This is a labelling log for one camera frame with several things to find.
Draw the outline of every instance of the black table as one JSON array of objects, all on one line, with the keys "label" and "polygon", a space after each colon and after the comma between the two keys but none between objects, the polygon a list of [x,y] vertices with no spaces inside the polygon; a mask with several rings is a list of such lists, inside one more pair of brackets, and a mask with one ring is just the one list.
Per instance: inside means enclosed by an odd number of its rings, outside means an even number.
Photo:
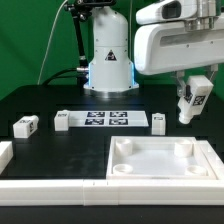
[{"label": "black table", "polygon": [[[0,141],[13,141],[14,158],[0,179],[104,179],[111,136],[150,136],[152,113],[166,114],[166,135],[208,140],[224,161],[224,102],[212,94],[201,116],[178,121],[176,87],[143,86],[136,96],[100,99],[76,86],[24,86],[0,101]],[[76,127],[54,131],[59,110],[144,110],[149,127]],[[37,115],[38,131],[14,139],[12,125]],[[1,223],[223,223],[222,206],[1,207]]]}]

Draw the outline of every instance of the blue led light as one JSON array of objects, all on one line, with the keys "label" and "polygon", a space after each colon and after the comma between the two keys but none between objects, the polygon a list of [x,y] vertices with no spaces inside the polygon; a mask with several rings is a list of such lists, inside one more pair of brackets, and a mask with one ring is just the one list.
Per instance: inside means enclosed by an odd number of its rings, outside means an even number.
[{"label": "blue led light", "polygon": [[132,85],[135,85],[135,66],[134,63],[131,63],[131,76],[132,76]]},{"label": "blue led light", "polygon": [[88,86],[90,86],[90,84],[91,84],[91,83],[90,83],[90,82],[91,82],[91,81],[90,81],[90,80],[91,80],[91,69],[90,69],[90,67],[91,67],[91,66],[90,66],[90,64],[89,64],[89,67],[88,67],[88,68],[89,68],[89,74],[88,74],[88,76],[89,76],[89,78],[88,78],[88,79],[89,79],[89,80],[88,80]]}]

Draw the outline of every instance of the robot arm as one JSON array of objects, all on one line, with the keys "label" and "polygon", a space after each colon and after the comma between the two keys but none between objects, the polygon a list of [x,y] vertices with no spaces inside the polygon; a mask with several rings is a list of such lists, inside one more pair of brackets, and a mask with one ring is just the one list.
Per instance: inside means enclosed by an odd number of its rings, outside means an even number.
[{"label": "robot arm", "polygon": [[[115,0],[77,0],[66,6],[73,17],[79,46],[80,67],[84,74],[84,93],[103,98],[136,94],[133,63],[128,57],[128,22],[109,6]],[[90,63],[84,54],[80,21],[93,19],[94,58]]]},{"label": "robot arm", "polygon": [[202,75],[185,84],[184,70],[206,66],[212,77],[224,62],[221,2],[164,0],[138,11],[136,18],[144,26],[135,36],[135,67],[144,75],[176,72],[180,121],[188,124],[202,112],[213,84]]}]

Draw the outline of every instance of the green backdrop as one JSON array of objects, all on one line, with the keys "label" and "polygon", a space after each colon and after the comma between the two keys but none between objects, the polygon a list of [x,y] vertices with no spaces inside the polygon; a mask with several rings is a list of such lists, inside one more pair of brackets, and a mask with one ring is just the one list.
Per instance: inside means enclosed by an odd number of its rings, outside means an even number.
[{"label": "green backdrop", "polygon": [[[1,1],[0,13],[0,99],[14,89],[37,84],[41,64],[47,47],[51,27],[63,0],[10,0]],[[131,21],[131,46],[138,25],[135,13],[140,8],[155,2],[153,0],[117,0],[113,7]],[[85,51],[90,60],[93,57],[91,19],[81,25]],[[42,81],[62,69],[78,65],[78,51],[72,18],[62,10],[49,56],[43,71]],[[203,69],[187,71],[188,74],[203,74]],[[224,67],[221,65],[215,80],[214,91],[224,99]],[[167,74],[154,77],[136,74],[137,81],[145,84],[170,84],[173,80]],[[54,84],[75,84],[75,80],[60,80]]]}]

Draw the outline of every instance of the white tray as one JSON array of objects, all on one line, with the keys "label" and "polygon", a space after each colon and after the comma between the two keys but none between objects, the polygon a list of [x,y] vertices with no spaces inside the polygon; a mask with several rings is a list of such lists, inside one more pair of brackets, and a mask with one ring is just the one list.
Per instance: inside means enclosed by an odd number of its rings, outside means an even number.
[{"label": "white tray", "polygon": [[[192,147],[187,156],[175,155],[181,141]],[[107,179],[214,180],[211,165],[195,138],[112,137]]]}]

